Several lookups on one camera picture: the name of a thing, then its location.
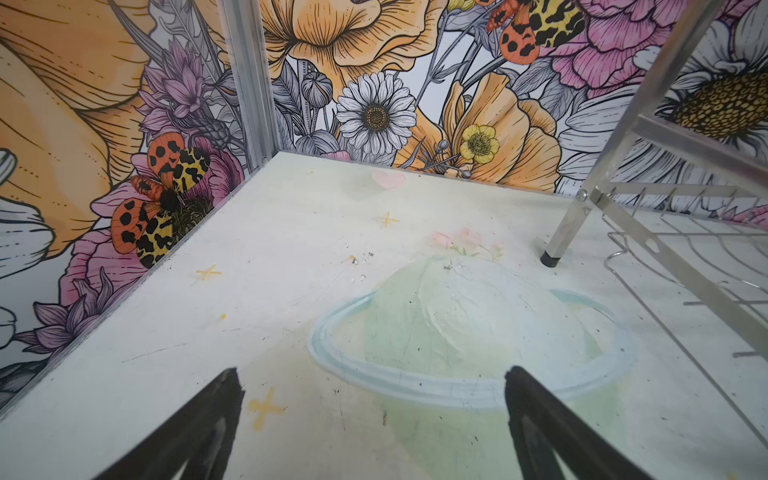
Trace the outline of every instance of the scratch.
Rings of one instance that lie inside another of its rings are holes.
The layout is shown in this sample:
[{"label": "scratch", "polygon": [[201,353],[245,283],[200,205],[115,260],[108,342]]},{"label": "scratch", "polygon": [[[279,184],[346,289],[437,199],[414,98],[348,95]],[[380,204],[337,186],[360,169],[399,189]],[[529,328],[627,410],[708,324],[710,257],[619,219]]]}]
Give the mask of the scratch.
[{"label": "scratch", "polygon": [[187,345],[188,343],[189,343],[189,342],[179,343],[178,345],[167,346],[167,347],[165,347],[165,348],[162,348],[162,349],[157,349],[157,350],[155,350],[155,351],[153,351],[153,352],[149,352],[149,353],[142,353],[141,355],[137,355],[137,356],[135,356],[135,357],[134,357],[134,358],[132,358],[132,359],[123,360],[121,363],[132,362],[132,361],[133,361],[133,360],[135,360],[135,359],[140,359],[142,356],[152,355],[153,353],[162,352],[163,350],[173,349],[173,348],[176,348],[176,347],[178,347],[178,346]]}]

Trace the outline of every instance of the daisy center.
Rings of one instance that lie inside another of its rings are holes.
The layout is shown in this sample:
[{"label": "daisy center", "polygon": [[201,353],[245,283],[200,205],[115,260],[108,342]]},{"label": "daisy center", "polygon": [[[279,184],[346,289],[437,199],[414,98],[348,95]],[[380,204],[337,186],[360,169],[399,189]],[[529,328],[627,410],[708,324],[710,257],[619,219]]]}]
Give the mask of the daisy center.
[{"label": "daisy center", "polygon": [[371,104],[363,112],[367,128],[381,131],[389,126],[389,112],[381,105]]},{"label": "daisy center", "polygon": [[467,140],[467,145],[469,150],[475,155],[488,155],[495,153],[492,151],[491,139],[492,137],[478,132]]},{"label": "daisy center", "polygon": [[727,138],[768,118],[768,73],[716,80],[691,95],[672,121],[712,138]]}]

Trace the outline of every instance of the yellow star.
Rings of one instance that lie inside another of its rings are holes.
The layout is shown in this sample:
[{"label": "yellow star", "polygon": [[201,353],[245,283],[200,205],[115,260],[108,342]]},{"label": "yellow star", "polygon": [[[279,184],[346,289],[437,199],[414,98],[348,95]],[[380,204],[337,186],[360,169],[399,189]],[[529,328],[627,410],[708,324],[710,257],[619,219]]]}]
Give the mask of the yellow star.
[{"label": "yellow star", "polygon": [[264,417],[267,413],[284,413],[287,407],[279,407],[272,405],[272,395],[275,393],[275,387],[270,387],[269,393],[266,394],[266,400],[264,403],[259,400],[253,399],[248,403],[248,409],[251,412],[258,412],[259,416],[256,421],[253,422],[253,429],[260,432],[264,428]]},{"label": "yellow star", "polygon": [[211,275],[221,275],[221,272],[214,272],[214,268],[216,268],[216,265],[211,265],[208,270],[195,270],[195,273],[202,273],[203,274],[203,281],[208,280],[208,277]]},{"label": "yellow star", "polygon": [[389,225],[389,222],[399,222],[400,220],[395,220],[394,218],[389,217],[389,212],[386,213],[386,217],[376,217],[378,220],[384,220],[384,228]]}]

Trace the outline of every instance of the wall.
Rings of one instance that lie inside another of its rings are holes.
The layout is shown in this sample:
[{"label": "wall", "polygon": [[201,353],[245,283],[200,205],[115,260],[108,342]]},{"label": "wall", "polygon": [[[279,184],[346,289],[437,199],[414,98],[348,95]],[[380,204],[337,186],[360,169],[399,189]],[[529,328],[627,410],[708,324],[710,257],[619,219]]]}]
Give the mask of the wall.
[{"label": "wall", "polygon": [[[283,146],[574,194],[686,4],[262,1]],[[657,114],[768,161],[767,16],[765,1],[729,0]],[[723,183],[645,141],[617,178]],[[724,204],[672,208],[768,210]]]},{"label": "wall", "polygon": [[215,0],[118,3],[0,5],[0,406],[252,173]]}]

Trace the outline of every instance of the painted tabletop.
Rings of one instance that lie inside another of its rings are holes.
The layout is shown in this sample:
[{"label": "painted tabletop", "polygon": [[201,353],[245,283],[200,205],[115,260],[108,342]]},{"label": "painted tabletop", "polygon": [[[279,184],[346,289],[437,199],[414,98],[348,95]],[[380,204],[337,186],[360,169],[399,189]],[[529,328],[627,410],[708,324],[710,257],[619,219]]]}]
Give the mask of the painted tabletop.
[{"label": "painted tabletop", "polygon": [[[460,264],[462,252],[446,247],[464,240],[498,268],[605,306],[625,327],[631,369],[602,403],[569,405],[632,461],[659,479],[760,478],[763,446],[603,267],[616,247],[599,216],[557,269],[539,263],[568,204],[281,153],[2,419],[2,477],[90,478],[234,366],[245,398],[226,478],[492,478],[512,454],[503,412],[362,389],[307,349],[328,312],[426,257]],[[623,268],[654,298],[669,298],[671,312],[685,294],[648,283],[629,261]],[[733,363],[746,344],[707,312],[695,322],[680,334],[765,435],[765,361]],[[347,330],[336,342],[353,352],[359,332]]]}]

